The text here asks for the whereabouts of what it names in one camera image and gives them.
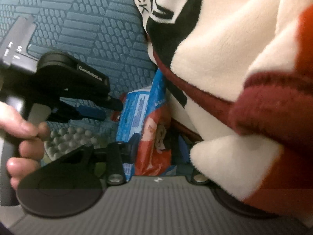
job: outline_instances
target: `gray ribbed surface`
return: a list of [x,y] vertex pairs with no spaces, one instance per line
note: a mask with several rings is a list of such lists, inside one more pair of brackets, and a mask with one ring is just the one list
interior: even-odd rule
[[133,177],[111,187],[90,210],[62,220],[26,216],[15,235],[298,235],[308,230],[289,218],[251,220],[221,207],[210,190],[184,177]]

